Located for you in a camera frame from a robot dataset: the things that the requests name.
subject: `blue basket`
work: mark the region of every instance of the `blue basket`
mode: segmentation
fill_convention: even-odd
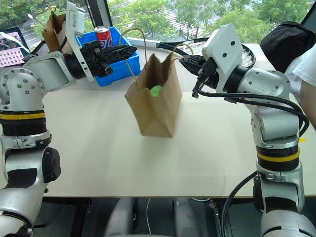
[[[116,27],[110,27],[110,32],[112,36],[113,45],[119,44],[119,37],[121,36],[121,32]],[[97,40],[95,32],[84,33],[83,37],[76,37],[79,46],[83,46],[85,43]],[[131,45],[125,37],[122,38],[121,43]],[[140,65],[139,65],[139,54],[137,52],[133,53],[133,55],[127,60],[129,65],[134,73],[134,75],[140,74]],[[110,76],[106,77],[95,77],[99,86],[106,86],[111,84],[113,81],[120,80],[125,77],[131,76],[131,73],[125,63],[125,61],[120,61],[117,63],[110,64],[113,68],[114,73]]]

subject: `white sleeve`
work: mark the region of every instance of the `white sleeve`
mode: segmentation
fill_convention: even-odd
[[[301,56],[300,63],[292,73],[308,84],[316,86],[316,44]]]

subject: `table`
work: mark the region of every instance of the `table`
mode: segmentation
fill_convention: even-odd
[[[257,67],[272,69],[258,45]],[[140,48],[141,65],[144,65]],[[169,52],[152,49],[164,59]],[[250,112],[220,98],[191,97],[195,76],[176,63],[183,91],[172,139],[144,137],[124,98],[129,77],[106,87],[81,80],[43,100],[51,147],[61,155],[61,176],[46,197],[226,197],[255,171]],[[316,132],[301,143],[306,195],[315,195]],[[0,187],[6,184],[0,173]],[[252,182],[237,197],[252,196]]]

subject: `soda can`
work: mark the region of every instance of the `soda can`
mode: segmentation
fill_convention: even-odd
[[[110,47],[113,45],[111,32],[105,26],[97,26],[94,28],[98,41],[101,43],[101,48]]]

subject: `brown paper bag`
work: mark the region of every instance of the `brown paper bag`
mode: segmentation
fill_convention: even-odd
[[[57,51],[59,46],[64,41],[66,29],[66,14],[56,15],[55,10],[51,12],[48,22],[45,24],[45,29],[42,31],[44,40],[50,52]],[[62,49],[63,53],[71,52],[72,49],[67,42]]]
[[[142,135],[174,134],[182,94],[172,58],[173,53],[161,63],[152,54],[125,94]],[[162,85],[162,90],[158,97],[153,97],[150,89],[156,85]]]

